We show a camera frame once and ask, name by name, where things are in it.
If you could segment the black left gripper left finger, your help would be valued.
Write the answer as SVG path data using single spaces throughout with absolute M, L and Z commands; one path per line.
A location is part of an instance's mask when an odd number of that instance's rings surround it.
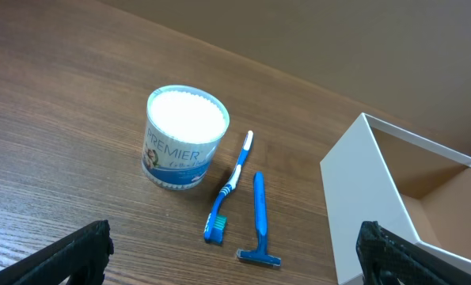
M 107 220 L 91 222 L 0 271 L 0 285 L 101 285 L 114 253 Z

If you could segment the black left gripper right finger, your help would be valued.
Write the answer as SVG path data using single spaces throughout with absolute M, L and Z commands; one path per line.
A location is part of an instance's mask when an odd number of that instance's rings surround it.
M 361 224 L 356 253 L 364 285 L 471 285 L 471 275 L 379 226 Z

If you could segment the blue white toothbrush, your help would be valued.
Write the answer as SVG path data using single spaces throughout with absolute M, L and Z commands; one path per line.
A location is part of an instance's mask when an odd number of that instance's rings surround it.
M 214 204 L 211 208 L 211 212 L 207 217 L 206 225 L 203 231 L 203 238 L 206 243 L 215 243 L 218 245 L 222 244 L 224 230 L 227 224 L 227 217 L 220 215 L 219 210 L 222 206 L 224 199 L 236 188 L 239 181 L 243 165 L 253 145 L 254 133 L 248 131 L 245 136 L 245 141 L 241 148 L 241 152 L 238 156 L 234 171 L 232 172 L 229 180 L 219 191 Z

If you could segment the white cotton swab tub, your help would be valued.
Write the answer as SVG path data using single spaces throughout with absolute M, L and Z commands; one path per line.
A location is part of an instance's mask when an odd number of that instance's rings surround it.
M 223 103 L 187 85 L 156 89 L 146 104 L 143 172 L 160 187 L 186 190 L 206 175 L 230 124 Z

